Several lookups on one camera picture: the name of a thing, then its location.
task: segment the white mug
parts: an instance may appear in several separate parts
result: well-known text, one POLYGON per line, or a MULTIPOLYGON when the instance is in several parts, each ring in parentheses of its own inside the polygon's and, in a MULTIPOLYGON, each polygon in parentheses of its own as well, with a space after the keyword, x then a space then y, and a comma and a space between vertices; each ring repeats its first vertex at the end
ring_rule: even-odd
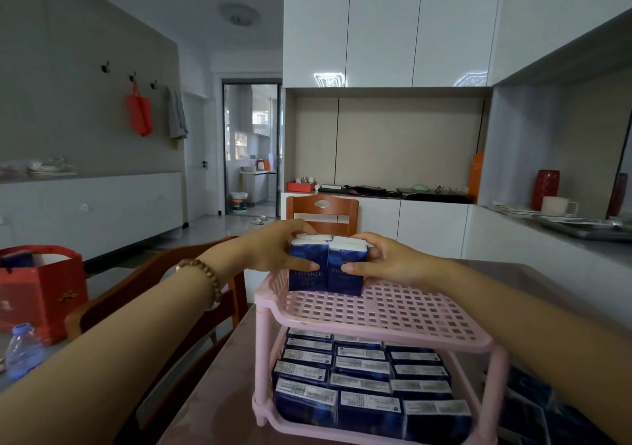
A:
POLYGON ((571 214, 575 216, 580 209, 580 205, 577 202, 571 202, 566 197, 554 197, 547 195, 542 199, 542 215, 564 216, 568 213, 568 206, 571 204, 574 204, 574 210, 571 214))

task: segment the red vase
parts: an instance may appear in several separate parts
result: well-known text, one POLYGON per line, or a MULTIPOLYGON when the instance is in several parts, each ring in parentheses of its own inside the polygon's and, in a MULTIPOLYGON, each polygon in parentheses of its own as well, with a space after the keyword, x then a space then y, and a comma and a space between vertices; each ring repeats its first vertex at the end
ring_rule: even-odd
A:
POLYGON ((559 170, 538 170, 533 185, 531 208, 542 210, 542 199, 547 196, 557 196, 559 189, 559 170))
POLYGON ((608 204, 608 213, 606 217, 616 217, 619 215, 621 207, 623 206, 623 200, 626 198, 627 188, 628 175, 620 172, 614 180, 614 187, 612 188, 612 196, 610 197, 610 204, 608 204))

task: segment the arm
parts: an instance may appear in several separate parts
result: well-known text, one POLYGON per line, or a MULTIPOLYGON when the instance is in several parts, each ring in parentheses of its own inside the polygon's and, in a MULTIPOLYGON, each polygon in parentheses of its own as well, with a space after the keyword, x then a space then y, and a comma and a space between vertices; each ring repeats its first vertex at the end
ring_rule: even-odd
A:
POLYGON ((621 444, 632 444, 632 341, 452 260, 417 252, 377 234, 368 263, 345 264, 356 275, 381 277, 442 293, 492 337, 621 444))
MULTIPOLYGON (((275 222, 199 258, 221 284, 246 268, 317 270, 287 255, 297 232, 314 230, 275 222)), ((0 395, 0 444, 111 444, 211 300, 206 275, 184 267, 120 308, 0 395)))

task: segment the forearm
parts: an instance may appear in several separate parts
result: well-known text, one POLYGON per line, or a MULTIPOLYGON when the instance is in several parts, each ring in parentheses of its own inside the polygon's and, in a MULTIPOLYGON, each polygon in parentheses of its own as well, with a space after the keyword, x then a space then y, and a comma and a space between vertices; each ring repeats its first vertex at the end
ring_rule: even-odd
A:
MULTIPOLYGON (((200 257, 220 283, 243 270, 239 239, 200 257)), ((114 439, 210 305, 210 281, 185 267, 90 329, 0 396, 0 444, 114 439)))
POLYGON ((632 343, 451 260, 437 288, 621 444, 632 443, 632 343))

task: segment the bucket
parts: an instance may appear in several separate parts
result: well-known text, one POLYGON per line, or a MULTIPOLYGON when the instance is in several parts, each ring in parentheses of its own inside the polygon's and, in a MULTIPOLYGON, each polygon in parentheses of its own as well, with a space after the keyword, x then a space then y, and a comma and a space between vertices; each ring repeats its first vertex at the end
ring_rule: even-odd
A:
POLYGON ((247 192, 231 192, 231 202, 233 204, 233 214, 243 214, 246 212, 248 199, 247 192))

